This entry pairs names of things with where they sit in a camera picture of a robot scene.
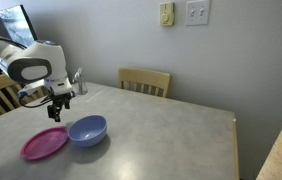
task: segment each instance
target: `blue bowl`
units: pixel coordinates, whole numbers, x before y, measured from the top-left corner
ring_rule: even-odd
[[[107,133],[107,121],[104,117],[93,115],[76,121],[68,132],[72,142],[81,147],[90,147],[99,143]]]

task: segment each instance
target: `chair back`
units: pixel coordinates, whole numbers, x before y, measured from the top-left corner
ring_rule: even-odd
[[[0,115],[20,107],[18,91],[21,90],[20,84],[10,79],[7,75],[0,75]],[[34,101],[44,96],[44,92],[39,89],[30,97],[23,100],[26,103]]]
[[[118,79],[121,89],[167,97],[171,75],[146,69],[120,68]]]

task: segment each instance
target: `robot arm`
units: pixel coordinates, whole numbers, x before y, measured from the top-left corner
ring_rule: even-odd
[[[21,98],[44,86],[49,91],[48,100],[53,101],[48,115],[56,122],[60,122],[62,106],[69,109],[74,96],[65,66],[62,47],[52,41],[36,41],[22,49],[0,40],[0,69],[16,82],[30,83],[19,91]]]

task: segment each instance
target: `pink plate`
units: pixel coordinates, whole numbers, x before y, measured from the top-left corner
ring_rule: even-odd
[[[29,139],[21,149],[21,157],[38,160],[57,152],[68,140],[65,126],[46,129]]]

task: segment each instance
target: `gray table top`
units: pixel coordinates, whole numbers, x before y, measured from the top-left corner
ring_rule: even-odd
[[[235,179],[234,113],[88,83],[61,123],[46,106],[0,116],[0,179]],[[20,157],[36,133],[88,115],[107,119],[106,137],[91,148],[70,141],[40,160]]]

